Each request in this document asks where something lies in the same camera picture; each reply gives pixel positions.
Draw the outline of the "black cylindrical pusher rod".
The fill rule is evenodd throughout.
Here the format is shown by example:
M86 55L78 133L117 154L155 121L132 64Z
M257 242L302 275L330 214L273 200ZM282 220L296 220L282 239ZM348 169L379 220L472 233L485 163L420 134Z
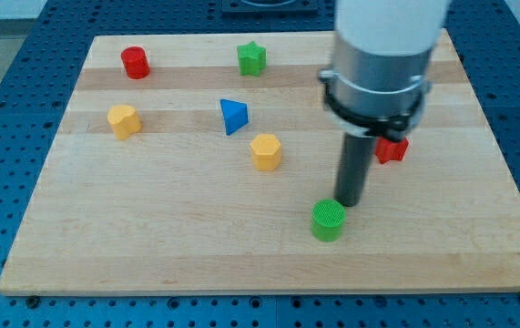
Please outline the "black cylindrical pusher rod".
M334 189L335 199L343 206L359 203L375 146L376 138L344 135Z

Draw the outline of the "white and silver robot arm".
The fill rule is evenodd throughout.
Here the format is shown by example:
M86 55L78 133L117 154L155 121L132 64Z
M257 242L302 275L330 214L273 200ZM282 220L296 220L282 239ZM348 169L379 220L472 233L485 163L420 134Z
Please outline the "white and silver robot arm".
M334 198L360 201L378 138L403 140L420 122L427 67L450 0L337 0L323 104L344 133Z

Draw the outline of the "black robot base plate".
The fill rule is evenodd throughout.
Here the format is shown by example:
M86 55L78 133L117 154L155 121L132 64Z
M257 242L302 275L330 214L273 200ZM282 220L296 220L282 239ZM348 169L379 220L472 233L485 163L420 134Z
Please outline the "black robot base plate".
M248 14L315 14L318 2L315 0L221 0L223 15Z

